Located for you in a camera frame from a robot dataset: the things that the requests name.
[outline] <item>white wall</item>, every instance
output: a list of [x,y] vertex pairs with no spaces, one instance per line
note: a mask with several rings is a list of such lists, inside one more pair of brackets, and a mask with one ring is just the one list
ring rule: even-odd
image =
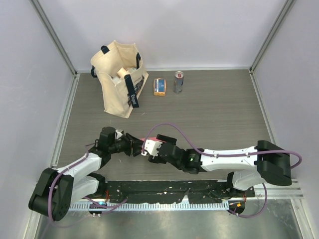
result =
[[319,225],[319,1],[298,0],[256,77],[276,138],[304,161],[293,170]]
[[148,68],[250,67],[285,0],[40,0],[73,65],[113,40]]
[[23,238],[72,75],[27,0],[0,1],[0,238]]

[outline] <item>purple cable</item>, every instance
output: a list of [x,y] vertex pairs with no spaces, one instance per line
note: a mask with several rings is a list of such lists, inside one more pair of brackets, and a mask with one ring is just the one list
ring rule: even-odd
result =
[[[91,143],[91,144],[88,144],[86,145],[85,147],[88,147],[88,146],[91,146],[91,145],[94,145],[95,143]],[[55,179],[53,180],[52,184],[51,184],[51,187],[50,187],[50,190],[49,190],[49,196],[48,196],[48,217],[49,217],[49,223],[57,228],[69,228],[69,227],[72,227],[74,226],[75,224],[81,222],[82,220],[84,220],[86,217],[83,217],[82,219],[80,219],[79,221],[77,221],[76,223],[72,224],[72,225],[68,225],[68,226],[59,226],[57,224],[54,223],[54,220],[53,220],[53,217],[52,217],[52,195],[53,195],[53,189],[58,181],[58,179],[67,171],[69,171],[71,168],[74,168],[75,166],[79,165],[80,163],[82,163],[83,161],[85,161],[89,156],[89,151],[86,152],[85,156],[79,160],[78,162],[72,164],[70,167],[64,169],[62,172],[60,172],[56,177]],[[111,207],[106,207],[106,208],[113,208],[116,209],[118,208],[120,205],[122,205],[123,203],[125,203],[127,200],[124,200],[123,202],[119,203],[118,205],[115,205],[115,206],[111,206]]]
[[[296,152],[293,152],[293,151],[288,151],[288,150],[269,150],[269,151],[260,151],[260,152],[253,152],[253,153],[238,153],[238,154],[210,154],[210,153],[205,153],[205,152],[201,152],[197,149],[197,147],[189,140],[189,138],[186,136],[186,134],[181,131],[176,125],[174,125],[173,123],[159,123],[157,125],[155,125],[153,128],[151,128],[151,130],[148,132],[148,134],[146,135],[145,139],[144,139],[144,142],[143,142],[143,145],[142,145],[142,152],[144,152],[144,147],[145,147],[145,143],[146,143],[146,140],[149,138],[151,132],[161,126],[161,125],[170,125],[174,128],[176,128],[180,134],[185,138],[185,140],[189,143],[189,145],[199,154],[202,154],[202,155],[205,155],[205,156],[209,156],[209,157],[243,157],[243,156],[253,156],[253,155],[263,155],[263,154],[270,154],[270,153],[286,153],[286,154],[293,154],[295,156],[298,157],[298,162],[295,163],[294,165],[292,165],[290,168],[293,169],[293,168],[296,168],[297,166],[299,166],[303,160],[302,156]],[[238,215],[239,217],[241,218],[253,218],[253,217],[256,217],[258,215],[260,215],[266,208],[266,205],[267,205],[267,200],[268,200],[268,195],[267,195],[267,188],[265,186],[265,184],[263,184],[263,187],[265,189],[265,203],[262,207],[262,209],[260,210],[260,212],[254,214],[254,215],[251,215],[251,216],[246,216],[246,215]]]
[[197,149],[197,147],[189,140],[189,138],[185,135],[185,133],[183,131],[181,131],[176,125],[174,125],[173,123],[159,123],[157,125],[155,125],[153,128],[151,128],[151,130],[148,132],[148,134],[146,135],[143,145],[142,145],[142,152],[144,153],[144,147],[145,147],[145,143],[146,140],[149,138],[151,132],[161,126],[161,125],[170,125],[174,128],[176,128],[180,134],[185,138],[185,140],[189,143],[189,145],[197,152],[200,153],[201,155],[204,156],[209,156],[209,157],[243,157],[243,156],[253,156],[253,155],[262,155],[262,154],[270,154],[270,153],[286,153],[286,154],[293,154],[295,156],[297,156],[299,158],[299,161],[297,163],[295,163],[293,166],[291,166],[291,168],[295,168],[297,166],[299,166],[303,160],[303,158],[301,157],[300,154],[293,152],[293,151],[287,151],[287,150],[269,150],[269,151],[260,151],[260,152],[253,152],[253,153],[238,153],[238,154],[210,154],[210,153],[205,153],[205,152],[201,152]]
[[[91,146],[91,145],[94,145],[95,143],[91,143],[91,144],[87,144],[85,147],[88,147],[88,146]],[[48,217],[49,217],[49,223],[47,224],[47,226],[45,227],[43,233],[42,233],[42,236],[41,236],[41,239],[44,238],[44,235],[46,233],[46,231],[48,230],[49,228],[49,224],[53,225],[54,227],[56,228],[70,228],[76,224],[78,224],[79,222],[83,221],[84,219],[86,219],[87,217],[90,217],[91,215],[87,215],[83,218],[81,218],[80,220],[76,221],[75,223],[71,224],[71,225],[67,225],[67,226],[60,226],[60,225],[57,225],[54,220],[53,220],[53,217],[52,217],[52,195],[53,195],[53,189],[58,181],[58,179],[67,171],[69,171],[71,168],[79,165],[80,163],[82,163],[83,161],[85,161],[89,156],[89,151],[86,152],[85,156],[79,160],[78,162],[72,164],[70,167],[64,169],[62,172],[60,172],[56,177],[55,179],[53,180],[51,186],[50,186],[50,190],[49,190],[49,196],[48,196]],[[98,204],[97,202],[89,199],[89,201],[91,201],[92,203],[94,204],[97,204],[98,206],[100,207],[104,207],[104,208],[112,208],[111,210],[108,210],[108,211],[105,211],[105,212],[102,212],[102,215],[106,215],[106,214],[109,214],[111,213],[112,211],[114,211],[116,208],[118,208],[119,206],[121,206],[122,204],[124,204],[127,199],[125,199],[123,202],[119,203],[118,205],[115,205],[115,206],[102,206],[100,204]]]
[[263,184],[263,187],[264,187],[264,189],[265,189],[265,202],[264,202],[264,205],[263,205],[262,209],[261,209],[258,213],[254,214],[254,215],[247,216],[247,215],[236,214],[236,213],[235,213],[236,208],[235,208],[234,211],[232,211],[232,210],[230,210],[230,209],[229,209],[228,211],[229,211],[231,214],[234,214],[234,215],[239,216],[240,218],[254,218],[254,217],[259,216],[260,214],[262,214],[262,212],[266,209],[266,205],[267,205],[267,201],[268,201],[268,194],[267,194],[266,185]]
[[114,206],[104,206],[104,205],[101,205],[101,204],[95,202],[94,200],[92,200],[92,199],[90,199],[90,198],[88,198],[88,197],[84,197],[84,199],[89,200],[91,203],[93,203],[94,205],[96,205],[97,207],[100,207],[100,208],[118,208],[119,205],[122,205],[123,203],[125,203],[125,202],[128,200],[128,199],[126,198],[126,199],[124,199],[124,201],[121,202],[120,204],[117,204],[117,205],[114,205]]

